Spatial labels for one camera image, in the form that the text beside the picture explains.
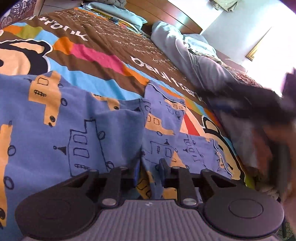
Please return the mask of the person's right hand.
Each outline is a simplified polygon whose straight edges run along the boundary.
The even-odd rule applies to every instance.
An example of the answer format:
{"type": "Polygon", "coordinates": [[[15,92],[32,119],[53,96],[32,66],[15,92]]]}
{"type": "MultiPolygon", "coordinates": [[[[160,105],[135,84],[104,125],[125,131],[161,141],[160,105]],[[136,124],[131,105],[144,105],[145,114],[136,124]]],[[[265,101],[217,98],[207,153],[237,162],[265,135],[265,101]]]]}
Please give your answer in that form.
{"type": "Polygon", "coordinates": [[[265,126],[271,158],[268,177],[285,205],[295,204],[295,123],[265,126]]]}

